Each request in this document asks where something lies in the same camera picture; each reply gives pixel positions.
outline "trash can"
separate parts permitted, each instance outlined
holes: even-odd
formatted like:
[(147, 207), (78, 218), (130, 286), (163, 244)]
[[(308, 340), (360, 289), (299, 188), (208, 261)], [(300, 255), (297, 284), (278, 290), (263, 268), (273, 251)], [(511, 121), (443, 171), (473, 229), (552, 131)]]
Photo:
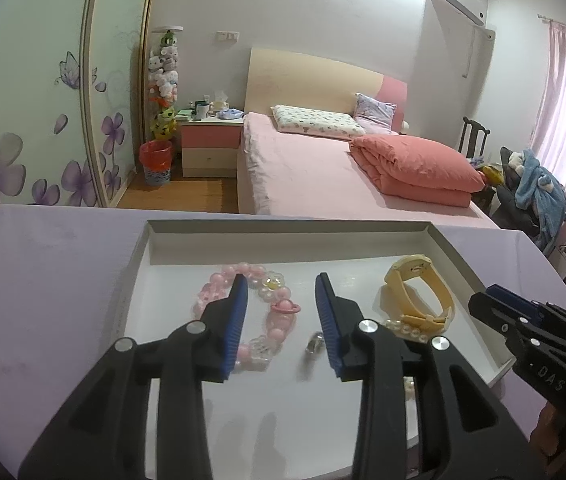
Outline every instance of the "trash can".
[(148, 186), (162, 186), (170, 181), (173, 150), (168, 140), (150, 140), (141, 145), (138, 158)]

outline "headboard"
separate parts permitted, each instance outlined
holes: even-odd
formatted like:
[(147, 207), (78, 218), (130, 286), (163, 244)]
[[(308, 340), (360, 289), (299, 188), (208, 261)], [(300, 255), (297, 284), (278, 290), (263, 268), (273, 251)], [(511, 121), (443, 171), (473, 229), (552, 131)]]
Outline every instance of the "headboard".
[(365, 68), (323, 57), (252, 48), (245, 112), (271, 115), (274, 105), (354, 113), (356, 93), (396, 103), (392, 129), (400, 132), (407, 85)]

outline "pink drawer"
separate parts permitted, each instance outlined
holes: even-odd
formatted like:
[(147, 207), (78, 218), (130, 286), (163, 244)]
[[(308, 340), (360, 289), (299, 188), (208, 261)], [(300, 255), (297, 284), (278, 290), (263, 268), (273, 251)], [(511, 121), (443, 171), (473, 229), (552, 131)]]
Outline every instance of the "pink drawer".
[(180, 131), (183, 148), (238, 148), (242, 124), (236, 126), (183, 124)]

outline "red plastic bag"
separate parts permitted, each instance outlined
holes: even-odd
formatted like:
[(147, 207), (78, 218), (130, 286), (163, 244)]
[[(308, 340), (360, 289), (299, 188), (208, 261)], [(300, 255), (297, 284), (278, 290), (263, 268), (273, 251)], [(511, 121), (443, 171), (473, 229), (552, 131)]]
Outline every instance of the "red plastic bag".
[(150, 140), (141, 144), (138, 158), (152, 171), (166, 171), (172, 166), (172, 143), (168, 140)]

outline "purple tabletop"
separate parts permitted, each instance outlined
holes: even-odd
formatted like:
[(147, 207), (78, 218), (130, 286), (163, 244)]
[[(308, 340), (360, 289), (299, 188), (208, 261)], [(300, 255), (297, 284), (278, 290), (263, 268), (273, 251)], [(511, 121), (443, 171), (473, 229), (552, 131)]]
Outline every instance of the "purple tabletop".
[[(256, 217), (0, 205), (0, 460), (12, 474), (100, 357), (121, 272), (145, 221), (163, 218)], [(486, 286), (566, 308), (566, 287), (523, 233), (438, 228)], [(512, 372), (498, 392), (529, 435), (544, 399)]]

